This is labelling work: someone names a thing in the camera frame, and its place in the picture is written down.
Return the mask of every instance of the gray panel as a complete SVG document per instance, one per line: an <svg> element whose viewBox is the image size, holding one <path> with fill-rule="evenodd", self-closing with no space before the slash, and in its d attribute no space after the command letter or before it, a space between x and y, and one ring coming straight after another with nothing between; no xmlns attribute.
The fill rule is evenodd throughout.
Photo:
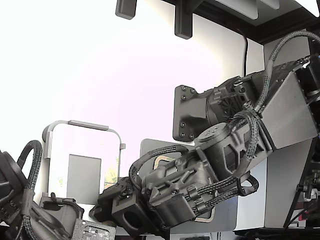
<svg viewBox="0 0 320 240"><path fill-rule="evenodd" d="M101 159L70 154L66 197L78 204L97 204L100 173Z"/></svg>
<svg viewBox="0 0 320 240"><path fill-rule="evenodd" d="M266 99L262 122L275 148L284 148L318 135L314 119L306 104L295 73L290 72L278 90Z"/></svg>
<svg viewBox="0 0 320 240"><path fill-rule="evenodd" d="M312 139L276 150L267 159L264 226L282 228L305 167Z"/></svg>
<svg viewBox="0 0 320 240"><path fill-rule="evenodd" d="M269 42L263 46L265 64L267 64L271 52L280 40L281 39ZM308 39L306 37L296 37L283 46L274 62L274 65L278 66L287 62L296 61L297 59L304 58L308 55L310 55Z"/></svg>
<svg viewBox="0 0 320 240"><path fill-rule="evenodd" d="M288 12L291 12L295 9L301 8L301 5L294 0L279 0L279 9L275 10L269 6L267 6L265 3L262 1L258 0L256 2L257 8L258 8L258 18L257 19L251 19L240 12L237 12L233 10L232 8L223 5L222 3L218 2L217 0L206 0L210 4L221 8L235 16L237 16L240 19L245 20L246 22L258 26L260 24L266 23L272 19L275 19L277 17L280 17L283 14L286 14Z"/></svg>
<svg viewBox="0 0 320 240"><path fill-rule="evenodd" d="M171 146L177 143L144 139L141 142L140 156L149 152L150 150ZM193 146L182 144L188 149L194 149ZM180 153L170 153L169 157L178 158ZM152 171L154 161L150 160L146 162L140 169L139 175L145 176ZM170 230L171 234L194 234L194 233L211 233L211 232L225 232L233 231L237 224L237 210L238 210L238 197L233 197L226 201L219 203L215 207L213 220L209 223L189 221L178 226L173 227Z"/></svg>

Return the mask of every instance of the braided cable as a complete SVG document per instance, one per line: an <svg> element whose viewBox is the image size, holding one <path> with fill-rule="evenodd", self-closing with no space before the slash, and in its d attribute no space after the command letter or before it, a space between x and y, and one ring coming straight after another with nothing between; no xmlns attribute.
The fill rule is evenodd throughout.
<svg viewBox="0 0 320 240"><path fill-rule="evenodd" d="M257 102L254 106L254 110L256 112L258 112L261 109L261 107L264 104L266 97L268 95L273 67L274 67L275 60L276 60L280 50L283 48L283 46L288 41L290 41L294 38L297 38L297 37L307 37L307 38L315 40L318 44L320 44L320 37L318 35L316 35L312 32L309 32L309 31L300 30L300 31L294 31L292 33L289 33L276 45L276 47L274 48L274 50L272 51L272 53L269 57L269 60L267 62L266 68L265 68L265 72L264 72L264 76L263 76L262 92L261 92L259 99L257 100Z"/></svg>

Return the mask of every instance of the black clip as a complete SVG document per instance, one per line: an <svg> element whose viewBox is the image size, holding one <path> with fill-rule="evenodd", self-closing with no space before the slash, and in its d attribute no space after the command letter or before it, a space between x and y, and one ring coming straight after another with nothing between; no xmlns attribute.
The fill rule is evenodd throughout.
<svg viewBox="0 0 320 240"><path fill-rule="evenodd" d="M257 191L254 186L241 186L240 178L236 180L236 187L241 197L248 196Z"/></svg>

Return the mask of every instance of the robotic arm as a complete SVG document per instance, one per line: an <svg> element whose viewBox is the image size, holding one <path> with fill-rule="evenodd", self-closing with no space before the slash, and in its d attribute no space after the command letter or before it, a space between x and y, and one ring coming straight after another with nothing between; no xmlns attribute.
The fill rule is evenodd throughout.
<svg viewBox="0 0 320 240"><path fill-rule="evenodd" d="M312 33L294 32L277 45L265 71L231 78L200 94L178 86L173 138L194 140L195 150L173 145L143 155L132 164L129 177L98 197L91 216L99 222L114 221L132 237L145 233L165 237L170 228L224 200L256 192L259 183L250 170L268 156L306 140L318 142L319 56L273 67L281 47L299 36L320 43ZM181 157L139 177L145 162L173 152ZM251 186L242 186L244 181Z"/></svg>

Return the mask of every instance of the screw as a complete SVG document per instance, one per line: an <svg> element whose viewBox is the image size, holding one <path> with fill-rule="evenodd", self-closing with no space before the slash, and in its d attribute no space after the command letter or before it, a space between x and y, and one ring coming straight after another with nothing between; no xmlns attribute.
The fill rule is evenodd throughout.
<svg viewBox="0 0 320 240"><path fill-rule="evenodd" d="M181 160L178 158L177 160L174 161L174 165L176 167L180 166L181 165Z"/></svg>

